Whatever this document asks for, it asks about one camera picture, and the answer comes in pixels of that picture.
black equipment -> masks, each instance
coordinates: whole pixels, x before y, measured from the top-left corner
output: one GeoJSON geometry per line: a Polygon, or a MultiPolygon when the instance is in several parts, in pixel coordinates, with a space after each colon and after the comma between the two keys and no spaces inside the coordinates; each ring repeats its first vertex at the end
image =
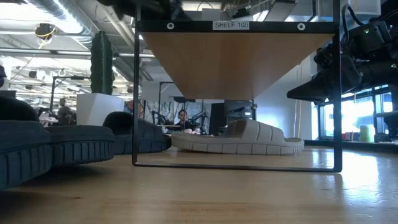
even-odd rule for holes
{"type": "MultiPolygon", "coordinates": [[[[345,30],[341,41],[342,94],[398,84],[398,32],[395,28],[389,29],[382,16],[371,19],[369,24],[363,24],[349,4],[344,6],[342,13],[345,30]],[[348,31],[344,16],[346,10],[349,10],[359,27],[348,31]]],[[[321,69],[312,80],[290,90],[288,98],[312,101],[315,104],[333,98],[332,49],[331,44],[318,49],[314,61],[321,69]]]]}
{"type": "Polygon", "coordinates": [[[35,35],[42,40],[50,40],[53,36],[55,28],[51,24],[41,23],[36,27],[35,35]]]}
{"type": "Polygon", "coordinates": [[[254,112],[252,110],[252,104],[253,103],[248,100],[247,101],[226,100],[225,116],[227,124],[237,119],[244,119],[244,118],[253,119],[254,112]]]}
{"type": "Polygon", "coordinates": [[[191,21],[182,9],[181,0],[97,0],[105,6],[112,6],[116,16],[122,20],[124,15],[136,17],[136,4],[142,7],[143,20],[191,21]]]}
{"type": "Polygon", "coordinates": [[[398,139],[398,112],[379,113],[376,115],[378,118],[384,118],[385,124],[388,126],[388,140],[395,141],[398,139]]]}
{"type": "Polygon", "coordinates": [[[192,118],[188,119],[188,123],[191,127],[200,127],[200,134],[204,134],[207,135],[206,131],[205,131],[205,119],[208,118],[207,114],[205,112],[200,112],[194,116],[192,116],[192,118]]]}
{"type": "Polygon", "coordinates": [[[152,123],[158,125],[174,125],[172,121],[166,119],[164,115],[161,115],[159,112],[151,111],[152,113],[152,123]]]}

wooden tabletop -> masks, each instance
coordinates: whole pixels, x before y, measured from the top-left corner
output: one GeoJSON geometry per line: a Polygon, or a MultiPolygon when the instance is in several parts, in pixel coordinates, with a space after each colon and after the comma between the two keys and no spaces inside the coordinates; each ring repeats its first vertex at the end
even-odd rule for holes
{"type": "MultiPolygon", "coordinates": [[[[258,157],[333,160],[322,149],[258,157]]],[[[341,174],[313,174],[133,167],[130,155],[115,156],[0,192],[0,223],[397,223],[398,157],[346,151],[343,159],[341,174]]]]}
{"type": "Polygon", "coordinates": [[[252,100],[331,34],[143,33],[188,99],[252,100]]]}

ceiling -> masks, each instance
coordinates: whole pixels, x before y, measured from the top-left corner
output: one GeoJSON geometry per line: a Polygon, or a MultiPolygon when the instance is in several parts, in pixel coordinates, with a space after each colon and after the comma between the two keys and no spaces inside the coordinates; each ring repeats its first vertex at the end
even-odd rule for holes
{"type": "MultiPolygon", "coordinates": [[[[52,1],[34,1],[32,2],[52,2],[52,1]]],[[[65,6],[69,14],[65,21],[55,17],[49,11],[43,10],[33,4],[11,4],[0,3],[0,48],[13,49],[38,49],[41,41],[35,36],[35,28],[40,23],[55,24],[58,28],[51,42],[42,46],[42,49],[49,50],[73,50],[87,52],[90,48],[90,40],[99,30],[106,32],[109,40],[114,46],[115,52],[132,53],[134,51],[134,31],[132,27],[132,18],[125,16],[119,21],[114,15],[113,9],[98,4],[95,0],[53,0],[60,2],[65,6]]],[[[238,8],[252,6],[250,13],[255,14],[264,11],[264,7],[258,7],[265,4],[266,0],[212,0],[210,4],[200,1],[184,1],[185,10],[201,11],[203,8],[227,9],[232,12],[238,8]]],[[[305,21],[311,15],[312,0],[299,0],[297,6],[293,9],[289,21],[305,21]]],[[[198,15],[201,19],[200,12],[191,12],[198,15]]],[[[144,40],[140,41],[141,52],[151,54],[150,49],[146,48],[144,40]]],[[[12,78],[9,82],[11,89],[17,90],[20,97],[35,100],[37,105],[48,106],[51,92],[52,75],[66,72],[66,75],[79,75],[84,77],[90,76],[91,63],[88,58],[72,59],[72,57],[60,55],[47,58],[43,57],[19,57],[18,55],[9,55],[0,52],[0,64],[7,64],[9,67],[8,77],[12,78]],[[45,73],[43,79],[29,78],[28,74],[32,70],[40,70],[40,74],[45,73]]],[[[171,78],[163,69],[163,66],[155,58],[141,59],[141,80],[142,82],[171,82],[171,78]]],[[[127,92],[127,88],[132,85],[134,58],[133,57],[117,57],[114,59],[115,95],[121,95],[124,98],[132,98],[132,94],[127,92]]],[[[90,92],[89,80],[64,80],[59,83],[55,89],[55,101],[61,97],[71,97],[71,104],[75,103],[74,98],[77,93],[90,92]],[[79,86],[80,91],[71,91],[70,86],[79,86]]]]}

cable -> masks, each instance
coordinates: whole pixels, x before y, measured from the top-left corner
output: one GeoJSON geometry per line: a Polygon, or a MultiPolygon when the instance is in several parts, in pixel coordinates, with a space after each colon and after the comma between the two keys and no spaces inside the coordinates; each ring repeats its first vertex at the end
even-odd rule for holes
{"type": "Polygon", "coordinates": [[[225,10],[225,14],[226,14],[226,16],[228,16],[228,18],[230,18],[230,19],[233,19],[231,16],[229,16],[229,14],[228,14],[228,11],[227,11],[227,10],[225,10]]]}
{"type": "Polygon", "coordinates": [[[49,32],[48,34],[43,34],[43,35],[36,34],[36,37],[49,37],[51,34],[55,32],[56,29],[57,26],[55,26],[54,29],[52,29],[51,32],[49,32]]]}
{"type": "MultiPolygon", "coordinates": [[[[303,65],[300,64],[300,84],[302,83],[303,80],[303,65]]],[[[297,137],[300,137],[300,131],[301,131],[301,112],[302,112],[302,103],[303,101],[300,100],[300,116],[298,117],[298,131],[297,131],[297,137]]]]}
{"type": "Polygon", "coordinates": [[[342,15],[342,19],[343,19],[343,28],[344,28],[344,35],[345,35],[345,39],[343,42],[343,46],[347,47],[349,45],[349,33],[348,33],[348,26],[347,26],[347,17],[346,17],[346,12],[347,9],[349,11],[349,13],[351,14],[351,17],[354,19],[354,21],[358,24],[358,25],[364,25],[363,22],[361,22],[355,15],[355,12],[353,11],[353,8],[351,7],[350,4],[345,4],[343,6],[343,8],[341,9],[341,15],[342,15]]]}
{"type": "MultiPolygon", "coordinates": [[[[49,44],[49,42],[43,41],[43,42],[40,44],[40,46],[39,46],[39,50],[40,50],[44,45],[46,45],[46,44],[49,44]]],[[[25,70],[25,68],[28,66],[28,64],[30,64],[30,62],[33,60],[33,58],[35,58],[35,56],[36,56],[36,54],[33,54],[32,58],[29,59],[29,61],[26,62],[26,64],[21,68],[21,70],[20,70],[18,73],[16,73],[12,78],[10,78],[10,80],[8,80],[5,84],[8,84],[8,83],[10,83],[11,81],[13,81],[14,79],[16,79],[16,78],[25,70]]]]}
{"type": "Polygon", "coordinates": [[[50,39],[48,41],[45,41],[45,40],[42,40],[42,39],[37,39],[37,43],[39,44],[39,47],[41,46],[39,49],[41,49],[43,46],[45,46],[47,44],[50,44],[51,42],[52,42],[52,39],[50,39]]]}
{"type": "Polygon", "coordinates": [[[394,16],[397,13],[398,13],[398,9],[395,9],[384,16],[379,16],[379,17],[373,18],[373,21],[385,21],[386,19],[389,19],[391,16],[394,16]]]}
{"type": "Polygon", "coordinates": [[[212,9],[214,9],[214,7],[208,2],[208,1],[201,1],[200,4],[198,5],[197,11],[199,11],[199,7],[203,4],[203,3],[208,4],[212,9]]]}
{"type": "Polygon", "coordinates": [[[293,124],[293,138],[296,137],[296,123],[297,123],[297,100],[294,105],[294,124],[293,124]]]}
{"type": "MultiPolygon", "coordinates": [[[[356,103],[356,93],[354,93],[354,106],[356,103]]],[[[354,141],[354,123],[353,123],[353,132],[351,133],[351,141],[354,141]]]]}

cactus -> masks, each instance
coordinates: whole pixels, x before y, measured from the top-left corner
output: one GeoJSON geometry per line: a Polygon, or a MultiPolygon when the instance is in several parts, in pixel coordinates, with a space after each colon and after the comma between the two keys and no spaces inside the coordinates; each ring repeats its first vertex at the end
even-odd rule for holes
{"type": "Polygon", "coordinates": [[[91,92],[112,95],[112,44],[105,32],[99,31],[91,47],[91,92]]]}

